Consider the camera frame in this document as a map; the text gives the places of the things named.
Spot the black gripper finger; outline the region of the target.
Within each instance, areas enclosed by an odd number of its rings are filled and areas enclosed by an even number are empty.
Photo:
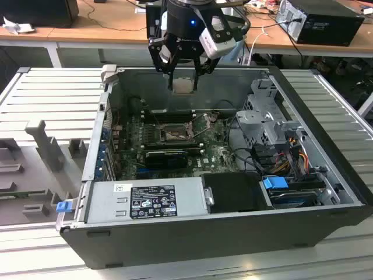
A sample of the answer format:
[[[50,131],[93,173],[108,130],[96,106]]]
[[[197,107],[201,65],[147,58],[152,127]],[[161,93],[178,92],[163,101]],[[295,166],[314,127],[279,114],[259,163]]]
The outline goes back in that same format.
[[[217,64],[219,63],[220,58],[210,59],[208,58],[203,64],[200,62],[200,58],[195,58],[193,60],[193,64],[195,67],[194,74],[193,74],[193,91],[198,89],[198,80],[199,77],[204,74],[211,74]]]
[[[169,51],[167,62],[164,62],[160,55],[163,47],[167,48]],[[174,70],[177,65],[177,47],[175,45],[175,37],[153,37],[149,40],[148,49],[156,71],[168,75],[168,89],[172,89]]]

